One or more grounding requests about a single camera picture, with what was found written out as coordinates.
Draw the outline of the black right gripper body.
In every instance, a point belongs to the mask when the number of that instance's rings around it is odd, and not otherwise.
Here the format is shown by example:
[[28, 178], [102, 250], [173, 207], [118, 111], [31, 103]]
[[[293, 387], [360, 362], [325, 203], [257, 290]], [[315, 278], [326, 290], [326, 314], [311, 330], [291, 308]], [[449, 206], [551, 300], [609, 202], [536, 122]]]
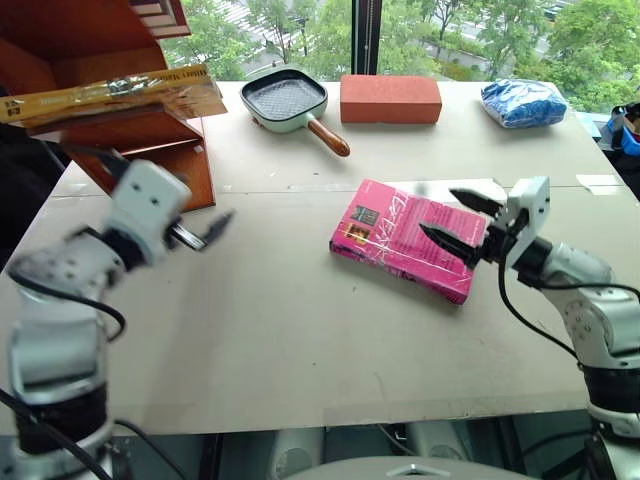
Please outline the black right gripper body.
[[479, 246], [479, 258], [488, 263], [516, 264], [522, 252], [516, 247], [522, 246], [521, 232], [529, 226], [529, 210], [518, 208], [507, 211], [505, 206], [484, 206], [478, 212], [491, 218], [482, 244]]

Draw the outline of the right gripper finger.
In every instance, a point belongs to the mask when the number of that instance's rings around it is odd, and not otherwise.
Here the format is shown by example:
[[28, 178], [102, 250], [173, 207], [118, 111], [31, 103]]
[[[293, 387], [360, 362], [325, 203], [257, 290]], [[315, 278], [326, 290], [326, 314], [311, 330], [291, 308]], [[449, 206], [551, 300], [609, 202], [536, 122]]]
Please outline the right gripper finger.
[[463, 242], [453, 233], [439, 226], [420, 223], [422, 232], [439, 248], [460, 259], [468, 268], [475, 268], [482, 259], [480, 247]]
[[449, 192], [463, 206], [490, 217], [495, 217], [502, 209], [501, 203], [478, 193], [475, 190], [467, 188], [450, 188]]

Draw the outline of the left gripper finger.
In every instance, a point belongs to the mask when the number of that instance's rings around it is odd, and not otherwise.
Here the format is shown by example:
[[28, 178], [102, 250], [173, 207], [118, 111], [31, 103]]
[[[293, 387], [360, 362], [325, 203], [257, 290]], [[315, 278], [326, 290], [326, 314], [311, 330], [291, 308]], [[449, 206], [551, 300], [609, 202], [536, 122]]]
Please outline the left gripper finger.
[[205, 246], [210, 246], [218, 241], [226, 231], [227, 227], [231, 223], [235, 216], [233, 210], [228, 211], [215, 219], [208, 227], [208, 230], [202, 236], [202, 240]]
[[116, 149], [98, 149], [95, 157], [99, 162], [98, 184], [115, 187], [129, 168], [129, 161]]

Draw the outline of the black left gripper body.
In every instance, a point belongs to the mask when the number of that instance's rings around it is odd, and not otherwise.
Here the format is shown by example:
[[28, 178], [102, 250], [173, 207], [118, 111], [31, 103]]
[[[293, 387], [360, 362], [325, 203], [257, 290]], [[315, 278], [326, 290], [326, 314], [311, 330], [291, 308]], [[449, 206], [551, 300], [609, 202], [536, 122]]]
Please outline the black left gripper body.
[[171, 225], [168, 228], [167, 233], [171, 239], [194, 251], [204, 250], [207, 246], [207, 242], [203, 238], [194, 234], [179, 223]]

